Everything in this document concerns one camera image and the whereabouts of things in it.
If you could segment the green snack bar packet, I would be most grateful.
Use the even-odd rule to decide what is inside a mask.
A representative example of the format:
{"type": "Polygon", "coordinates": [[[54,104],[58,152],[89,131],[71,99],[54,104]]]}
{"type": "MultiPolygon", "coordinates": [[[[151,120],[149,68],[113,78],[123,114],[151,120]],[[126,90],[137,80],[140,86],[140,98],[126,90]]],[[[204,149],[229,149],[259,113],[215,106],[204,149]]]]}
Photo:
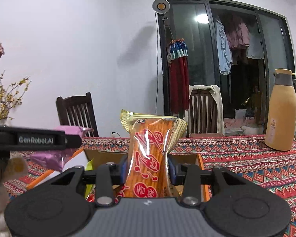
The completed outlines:
{"type": "Polygon", "coordinates": [[[90,160],[86,167],[85,167],[85,173],[86,173],[86,189],[84,197],[87,201],[93,201],[94,200],[94,190],[95,190],[95,178],[94,173],[92,171],[95,169],[93,166],[93,159],[90,160]]]}

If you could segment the orange gold snack bag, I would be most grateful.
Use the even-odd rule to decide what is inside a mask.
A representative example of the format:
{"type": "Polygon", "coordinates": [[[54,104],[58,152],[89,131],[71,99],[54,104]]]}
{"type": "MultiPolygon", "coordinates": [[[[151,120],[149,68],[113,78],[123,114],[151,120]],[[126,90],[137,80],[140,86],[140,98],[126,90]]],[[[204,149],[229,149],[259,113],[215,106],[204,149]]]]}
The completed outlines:
{"type": "Polygon", "coordinates": [[[126,178],[117,198],[177,196],[170,182],[168,154],[185,132],[187,123],[173,116],[145,115],[121,110],[120,119],[130,134],[126,178]]]}

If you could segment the orange cardboard box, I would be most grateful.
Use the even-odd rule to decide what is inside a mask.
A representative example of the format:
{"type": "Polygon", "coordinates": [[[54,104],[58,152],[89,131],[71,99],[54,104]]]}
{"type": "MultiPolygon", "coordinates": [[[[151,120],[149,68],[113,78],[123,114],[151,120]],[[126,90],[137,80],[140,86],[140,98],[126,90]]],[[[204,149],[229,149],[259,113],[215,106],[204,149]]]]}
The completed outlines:
{"type": "MultiPolygon", "coordinates": [[[[30,190],[35,188],[36,186],[56,177],[62,171],[65,171],[71,167],[74,167],[75,165],[79,163],[82,163],[82,165],[85,168],[85,171],[91,171],[91,170],[96,170],[99,165],[101,164],[110,164],[110,171],[120,169],[119,166],[117,166],[123,159],[127,160],[127,154],[126,153],[116,153],[116,152],[108,152],[108,151],[101,151],[101,150],[96,150],[96,149],[80,149],[77,150],[76,152],[73,153],[73,156],[70,157],[67,163],[64,164],[64,167],[61,172],[51,170],[51,169],[46,169],[39,163],[37,163],[33,156],[37,157],[36,155],[39,152],[35,152],[34,155],[31,155],[31,162],[28,163],[28,166],[31,170],[34,171],[34,169],[44,169],[45,171],[38,176],[36,179],[31,180],[29,184],[26,186],[26,190],[30,190]]],[[[174,160],[176,163],[179,164],[196,164],[200,167],[200,169],[204,169],[203,162],[201,161],[201,155],[175,155],[171,154],[174,156],[174,160]]],[[[183,184],[173,187],[175,190],[173,190],[173,194],[175,196],[182,195],[183,192],[183,184]]],[[[85,191],[85,197],[89,199],[91,198],[91,189],[93,189],[93,185],[86,187],[85,191]]],[[[208,190],[208,185],[201,185],[201,195],[202,195],[202,201],[208,201],[210,199],[210,194],[208,190]]]]}

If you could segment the yellow flower branches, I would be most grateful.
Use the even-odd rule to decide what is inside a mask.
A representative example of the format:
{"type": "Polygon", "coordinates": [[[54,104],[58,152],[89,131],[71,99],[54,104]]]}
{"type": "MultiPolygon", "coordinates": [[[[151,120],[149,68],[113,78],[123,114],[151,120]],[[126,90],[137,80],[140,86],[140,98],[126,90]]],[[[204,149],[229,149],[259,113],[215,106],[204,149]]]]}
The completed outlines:
{"type": "Polygon", "coordinates": [[[26,76],[18,82],[5,86],[3,83],[5,72],[6,70],[0,75],[0,122],[14,120],[9,113],[22,105],[23,97],[31,84],[30,76],[26,76]]]}

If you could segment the wooden chair with cloth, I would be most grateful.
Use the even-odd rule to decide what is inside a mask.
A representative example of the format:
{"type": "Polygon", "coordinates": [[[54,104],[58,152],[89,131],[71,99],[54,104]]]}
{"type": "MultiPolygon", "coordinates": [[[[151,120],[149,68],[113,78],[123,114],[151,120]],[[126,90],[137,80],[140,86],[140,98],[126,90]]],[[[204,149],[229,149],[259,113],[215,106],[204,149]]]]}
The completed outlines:
{"type": "Polygon", "coordinates": [[[188,123],[187,136],[225,134],[222,96],[217,85],[190,86],[188,106],[185,113],[185,121],[188,123]]]}

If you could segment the dark wooden chair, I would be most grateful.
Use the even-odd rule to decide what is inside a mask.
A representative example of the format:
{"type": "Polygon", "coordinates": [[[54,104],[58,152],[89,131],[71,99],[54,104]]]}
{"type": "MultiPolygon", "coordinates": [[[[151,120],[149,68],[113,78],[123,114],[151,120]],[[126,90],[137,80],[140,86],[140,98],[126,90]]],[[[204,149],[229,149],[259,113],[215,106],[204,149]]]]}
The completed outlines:
{"type": "Polygon", "coordinates": [[[60,125],[91,128],[88,137],[99,137],[91,93],[56,99],[60,125]]]}

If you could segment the patterned red tablecloth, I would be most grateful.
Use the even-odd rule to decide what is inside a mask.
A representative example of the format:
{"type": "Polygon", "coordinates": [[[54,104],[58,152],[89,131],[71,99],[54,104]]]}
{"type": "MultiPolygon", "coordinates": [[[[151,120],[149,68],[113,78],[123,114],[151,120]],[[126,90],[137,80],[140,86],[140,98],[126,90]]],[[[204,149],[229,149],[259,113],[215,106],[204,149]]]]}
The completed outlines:
{"type": "Polygon", "coordinates": [[[285,199],[292,219],[285,236],[296,236],[296,141],[287,152],[264,144],[263,135],[181,138],[174,155],[199,154],[206,169],[222,165],[285,199]]]}

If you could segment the yellow thermos jug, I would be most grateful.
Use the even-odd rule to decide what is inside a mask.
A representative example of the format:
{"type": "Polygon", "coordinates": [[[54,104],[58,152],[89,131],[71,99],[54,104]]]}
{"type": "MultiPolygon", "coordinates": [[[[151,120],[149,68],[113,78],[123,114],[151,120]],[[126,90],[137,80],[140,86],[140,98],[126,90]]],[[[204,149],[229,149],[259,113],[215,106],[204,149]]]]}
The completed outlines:
{"type": "Polygon", "coordinates": [[[296,129],[296,79],[288,69],[276,69],[265,136],[266,146],[289,151],[296,129]]]}

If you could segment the red hanging garment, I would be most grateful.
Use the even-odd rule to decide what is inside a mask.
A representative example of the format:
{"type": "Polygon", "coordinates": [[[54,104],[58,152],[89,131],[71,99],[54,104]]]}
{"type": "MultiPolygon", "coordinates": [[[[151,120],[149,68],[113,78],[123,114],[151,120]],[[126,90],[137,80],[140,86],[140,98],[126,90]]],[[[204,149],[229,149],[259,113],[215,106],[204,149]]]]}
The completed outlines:
{"type": "Polygon", "coordinates": [[[167,63],[170,110],[174,116],[183,118],[189,100],[188,47],[184,39],[172,40],[168,45],[167,63]]]}

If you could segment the light blue hanging shirt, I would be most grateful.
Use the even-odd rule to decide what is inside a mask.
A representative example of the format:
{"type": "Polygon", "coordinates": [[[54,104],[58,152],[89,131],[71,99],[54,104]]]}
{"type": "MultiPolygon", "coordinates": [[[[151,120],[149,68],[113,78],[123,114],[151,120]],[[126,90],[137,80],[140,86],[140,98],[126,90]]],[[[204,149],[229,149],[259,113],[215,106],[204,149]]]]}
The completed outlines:
{"type": "Polygon", "coordinates": [[[215,18],[216,46],[218,51],[219,71],[221,75],[229,75],[232,64],[232,54],[229,48],[225,28],[220,18],[215,18]]]}

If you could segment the pink hanging clothes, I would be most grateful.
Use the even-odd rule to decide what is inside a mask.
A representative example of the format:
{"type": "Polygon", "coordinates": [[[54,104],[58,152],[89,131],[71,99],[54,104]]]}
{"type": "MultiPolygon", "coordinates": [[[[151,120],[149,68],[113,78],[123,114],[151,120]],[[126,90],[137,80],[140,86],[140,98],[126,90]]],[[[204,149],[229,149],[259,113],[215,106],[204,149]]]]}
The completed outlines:
{"type": "Polygon", "coordinates": [[[231,50],[245,49],[250,45],[249,30],[242,18],[234,13],[227,18],[225,34],[231,50]]]}

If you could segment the round lamp on stand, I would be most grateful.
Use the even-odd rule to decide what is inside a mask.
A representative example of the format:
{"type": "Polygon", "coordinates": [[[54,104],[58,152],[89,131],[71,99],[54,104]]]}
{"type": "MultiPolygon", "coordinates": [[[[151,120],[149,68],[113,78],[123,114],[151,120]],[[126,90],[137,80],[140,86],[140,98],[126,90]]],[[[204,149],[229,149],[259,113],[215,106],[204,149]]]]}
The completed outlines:
{"type": "Polygon", "coordinates": [[[152,9],[156,14],[165,16],[165,14],[170,10],[170,3],[167,0],[155,0],[152,3],[152,9]]]}

